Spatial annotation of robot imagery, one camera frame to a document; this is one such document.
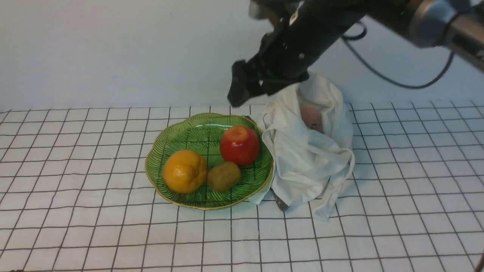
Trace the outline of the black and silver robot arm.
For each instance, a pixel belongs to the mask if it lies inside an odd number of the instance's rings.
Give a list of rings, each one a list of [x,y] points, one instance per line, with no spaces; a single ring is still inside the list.
[[[338,39],[345,43],[363,38],[346,36],[366,15],[417,48],[440,46],[450,50],[443,72],[454,54],[483,70],[483,3],[468,0],[252,0],[250,15],[268,19],[274,30],[266,33],[258,53],[231,68],[228,101],[240,107],[262,95],[308,81],[308,68]]]

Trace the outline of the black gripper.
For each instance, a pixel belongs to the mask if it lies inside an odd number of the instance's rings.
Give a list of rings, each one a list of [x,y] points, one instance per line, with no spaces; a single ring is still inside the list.
[[[295,0],[250,1],[250,17],[276,25],[251,60],[232,64],[227,96],[232,107],[307,81],[307,69],[365,15],[364,0],[301,0],[295,5]]]

